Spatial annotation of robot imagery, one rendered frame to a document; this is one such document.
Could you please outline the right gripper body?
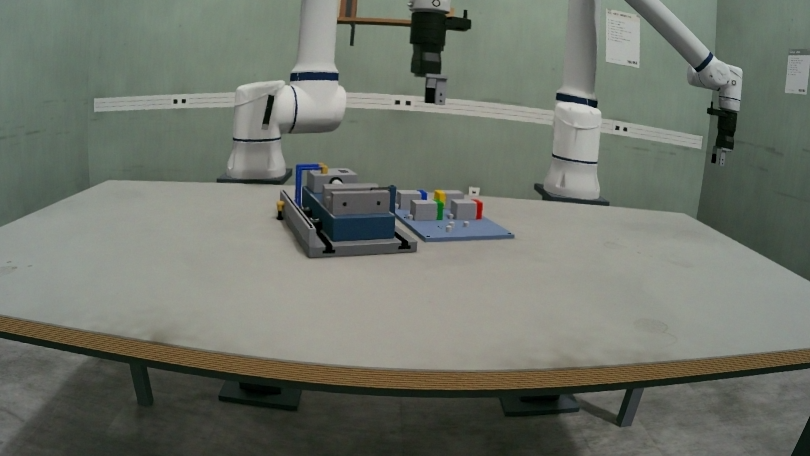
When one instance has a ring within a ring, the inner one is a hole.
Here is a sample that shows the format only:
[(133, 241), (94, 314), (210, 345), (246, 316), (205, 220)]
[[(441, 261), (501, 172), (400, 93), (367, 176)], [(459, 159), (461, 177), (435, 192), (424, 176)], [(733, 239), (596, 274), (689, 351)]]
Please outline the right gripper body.
[[(441, 74), (442, 46), (446, 43), (446, 26), (450, 29), (471, 29), (468, 10), (463, 17), (449, 16), (451, 0), (410, 0), (410, 43), (413, 44), (411, 73)], [(443, 13), (443, 14), (442, 14)]]

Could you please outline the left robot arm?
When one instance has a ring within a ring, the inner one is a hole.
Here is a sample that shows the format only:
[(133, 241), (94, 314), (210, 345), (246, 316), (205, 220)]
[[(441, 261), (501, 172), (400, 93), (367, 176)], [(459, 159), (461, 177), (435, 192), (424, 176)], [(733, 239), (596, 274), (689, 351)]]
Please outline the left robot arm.
[[(740, 68), (718, 61), (659, 0), (625, 1), (689, 63), (690, 85), (740, 102)], [(552, 122), (552, 162), (543, 186), (565, 197), (597, 199), (600, 194), (597, 160), (602, 119), (594, 92), (600, 13), (601, 0), (569, 0), (563, 78)]]

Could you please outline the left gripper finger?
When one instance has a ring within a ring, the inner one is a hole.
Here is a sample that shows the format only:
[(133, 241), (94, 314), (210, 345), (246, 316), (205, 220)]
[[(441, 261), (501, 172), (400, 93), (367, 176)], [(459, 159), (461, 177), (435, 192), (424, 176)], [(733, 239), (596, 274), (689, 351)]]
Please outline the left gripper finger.
[(720, 166), (724, 166), (726, 151), (732, 152), (731, 149), (721, 148), (721, 154), (720, 154), (720, 159), (719, 159), (719, 165)]
[(710, 163), (716, 164), (717, 149), (721, 149), (721, 147), (712, 145), (712, 154)]

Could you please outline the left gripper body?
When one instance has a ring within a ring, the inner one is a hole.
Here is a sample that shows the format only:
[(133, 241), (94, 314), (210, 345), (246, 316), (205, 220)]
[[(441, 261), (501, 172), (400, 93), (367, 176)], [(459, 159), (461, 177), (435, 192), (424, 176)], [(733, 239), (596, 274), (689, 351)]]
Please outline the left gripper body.
[(723, 147), (733, 150), (734, 148), (734, 133), (736, 132), (737, 112), (740, 109), (740, 102), (729, 99), (718, 99), (718, 108), (707, 108), (707, 114), (718, 116), (718, 135), (716, 137), (715, 146)]

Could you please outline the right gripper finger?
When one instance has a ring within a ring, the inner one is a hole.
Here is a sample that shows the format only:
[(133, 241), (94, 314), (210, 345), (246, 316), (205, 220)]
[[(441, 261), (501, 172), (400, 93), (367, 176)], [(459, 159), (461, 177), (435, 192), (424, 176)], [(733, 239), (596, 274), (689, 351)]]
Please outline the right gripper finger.
[(434, 104), (446, 105), (446, 90), (447, 90), (448, 75), (425, 73), (425, 77), (436, 78)]
[[(425, 77), (423, 73), (415, 73), (414, 76), (416, 77)], [(435, 101), (435, 86), (436, 86), (436, 78), (428, 78), (426, 77), (426, 84), (425, 84), (425, 99), (424, 103), (434, 103)]]

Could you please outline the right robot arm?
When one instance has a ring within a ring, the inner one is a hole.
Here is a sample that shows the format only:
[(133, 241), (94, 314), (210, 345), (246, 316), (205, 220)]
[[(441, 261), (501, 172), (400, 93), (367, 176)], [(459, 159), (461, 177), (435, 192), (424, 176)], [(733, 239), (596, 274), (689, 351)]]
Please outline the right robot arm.
[(346, 93), (338, 85), (334, 64), (337, 9), (338, 0), (301, 0), (297, 62), (290, 85), (267, 81), (236, 89), (227, 176), (283, 176), (281, 134), (332, 132), (339, 127)]

